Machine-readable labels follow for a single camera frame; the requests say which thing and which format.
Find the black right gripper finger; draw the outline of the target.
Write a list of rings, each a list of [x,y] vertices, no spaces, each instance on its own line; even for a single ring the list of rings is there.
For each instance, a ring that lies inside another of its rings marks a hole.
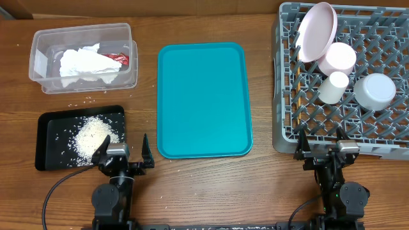
[[[337,127],[336,129],[336,140],[337,141],[343,141],[343,140],[350,140],[346,132],[341,128]]]
[[[297,152],[310,152],[310,146],[308,143],[308,139],[305,133],[305,130],[302,128],[299,131],[299,138],[298,138],[298,144],[297,144]]]

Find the small pink bowl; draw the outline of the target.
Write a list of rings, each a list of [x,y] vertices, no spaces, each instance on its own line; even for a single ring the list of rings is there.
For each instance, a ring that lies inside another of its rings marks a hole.
[[[346,75],[352,73],[357,61],[354,49],[343,42],[335,42],[330,45],[328,51],[318,60],[320,72],[329,76],[333,72],[343,72]]]

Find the cream cup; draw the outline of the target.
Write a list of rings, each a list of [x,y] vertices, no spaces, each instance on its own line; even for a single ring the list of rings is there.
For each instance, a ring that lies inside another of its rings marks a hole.
[[[336,104],[340,101],[348,85],[349,78],[345,73],[333,72],[319,86],[318,98],[325,104]]]

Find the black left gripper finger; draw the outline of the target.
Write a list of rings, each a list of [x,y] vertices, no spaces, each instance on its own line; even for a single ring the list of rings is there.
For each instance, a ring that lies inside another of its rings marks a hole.
[[[106,151],[111,143],[111,136],[107,135],[103,143],[96,149],[92,158],[100,158],[102,155],[106,154]]]
[[[154,161],[154,159],[152,157],[152,154],[151,154],[150,147],[149,147],[147,134],[144,134],[143,147],[142,147],[141,155],[142,155],[142,158],[143,158],[144,162],[153,162]]]

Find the red snack wrapper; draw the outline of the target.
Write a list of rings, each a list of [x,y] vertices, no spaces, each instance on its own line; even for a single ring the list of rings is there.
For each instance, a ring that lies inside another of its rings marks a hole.
[[[128,66],[130,63],[130,58],[124,53],[119,54],[103,54],[104,63],[110,68],[118,68],[120,65]]]

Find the large white plate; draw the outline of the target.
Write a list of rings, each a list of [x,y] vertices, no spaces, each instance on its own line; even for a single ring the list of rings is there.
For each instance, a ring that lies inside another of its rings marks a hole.
[[[299,60],[309,63],[322,57],[332,44],[337,29],[337,15],[333,7],[320,2],[314,5],[301,21],[296,47]]]

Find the white napkin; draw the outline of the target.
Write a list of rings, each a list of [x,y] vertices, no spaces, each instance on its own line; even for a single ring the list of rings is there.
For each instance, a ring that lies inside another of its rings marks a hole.
[[[99,54],[100,44],[85,46],[78,50],[69,49],[63,53],[60,60],[59,73],[64,88],[77,82],[78,79],[68,79],[70,76],[118,72],[122,64],[105,55]]]

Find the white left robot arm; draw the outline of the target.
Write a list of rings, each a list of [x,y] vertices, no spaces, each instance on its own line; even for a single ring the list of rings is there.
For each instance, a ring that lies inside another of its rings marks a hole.
[[[42,227],[47,229],[46,209],[53,191],[62,182],[94,167],[109,177],[109,182],[94,189],[91,203],[95,209],[92,229],[139,229],[136,220],[130,218],[133,187],[136,176],[143,176],[147,169],[155,167],[149,147],[148,136],[144,135],[141,162],[129,161],[129,148],[125,143],[112,143],[106,136],[91,157],[91,165],[75,171],[56,182],[48,191],[42,206]]]

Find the grey bowl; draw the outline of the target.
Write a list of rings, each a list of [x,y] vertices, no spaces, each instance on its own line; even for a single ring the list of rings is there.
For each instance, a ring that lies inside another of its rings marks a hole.
[[[386,109],[396,95],[396,85],[382,73],[372,73],[359,79],[354,87],[356,101],[367,110]]]

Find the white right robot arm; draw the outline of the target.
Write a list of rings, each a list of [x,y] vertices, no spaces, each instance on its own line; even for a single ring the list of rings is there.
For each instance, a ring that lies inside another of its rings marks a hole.
[[[336,130],[337,142],[334,147],[324,152],[313,151],[304,130],[299,131],[299,138],[293,158],[303,160],[303,170],[313,171],[320,194],[301,204],[290,216],[288,229],[364,229],[359,222],[364,216],[370,191],[356,182],[346,182],[343,168],[354,164],[359,156],[357,143],[345,132]],[[316,214],[303,224],[294,224],[294,216],[307,205],[321,199],[323,214]]]

